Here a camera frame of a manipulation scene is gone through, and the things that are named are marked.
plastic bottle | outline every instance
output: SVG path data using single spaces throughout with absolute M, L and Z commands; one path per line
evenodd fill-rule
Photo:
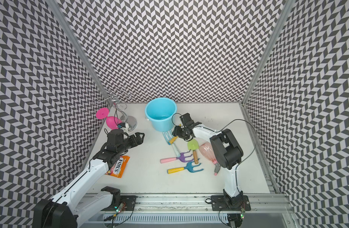
M 206 142 L 204 144 L 202 144 L 199 147 L 200 153 L 209 161 L 211 161 L 214 165 L 215 165 L 215 170 L 214 170 L 214 175 L 218 175 L 218 172 L 220 170 L 220 165 L 218 163 L 218 161 L 215 158 L 215 154 L 214 151 L 212 149 L 211 143 Z

black and white wall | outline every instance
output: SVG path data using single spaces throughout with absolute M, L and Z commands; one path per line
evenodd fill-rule
M 303 227 L 349 227 L 349 0 L 299 0 L 246 104 Z
M 30 225 L 39 198 L 78 174 L 97 95 L 43 0 L 0 0 L 0 227 Z
M 108 89 L 130 102 L 241 101 L 285 0 L 57 0 Z

light blue fork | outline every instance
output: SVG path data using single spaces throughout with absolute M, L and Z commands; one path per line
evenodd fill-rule
M 179 158 L 181 156 L 181 154 L 178 151 L 176 144 L 174 142 L 172 144 L 169 142 L 173 138 L 172 130 L 162 132 L 162 134 L 164 136 L 164 139 L 167 141 L 168 145 L 172 145 L 172 148 L 173 148 L 174 153 L 176 154 L 176 157 Z

orange snack bag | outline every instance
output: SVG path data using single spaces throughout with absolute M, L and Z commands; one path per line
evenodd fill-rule
M 122 174 L 124 173 L 126 164 L 129 161 L 129 158 L 130 158 L 129 156 L 120 156 L 120 158 L 117 160 L 115 165 L 113 165 L 111 169 L 107 171 L 107 173 L 105 174 L 113 177 L 121 178 Z

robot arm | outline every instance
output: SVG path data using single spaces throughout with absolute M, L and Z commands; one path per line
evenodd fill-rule
M 211 143 L 215 157 L 226 173 L 224 196 L 228 208 L 237 207 L 242 200 L 242 191 L 239 184 L 239 171 L 236 170 L 242 161 L 243 150 L 233 133 L 229 129 L 217 131 L 206 127 L 200 122 L 194 122 L 190 114 L 180 116 L 182 126 L 176 126 L 174 136 L 189 140 L 190 137 L 198 137 Z
M 82 197 L 93 184 L 104 175 L 116 162 L 120 155 L 128 149 L 143 143 L 144 133 L 128 135 L 121 129 L 112 130 L 107 134 L 107 142 L 93 156 L 87 167 L 63 190 L 51 197 L 41 199 L 34 208 L 32 227 L 80 227 L 87 219 L 100 210 L 120 204 L 120 190 L 105 187 L 97 196 L 80 204 Z

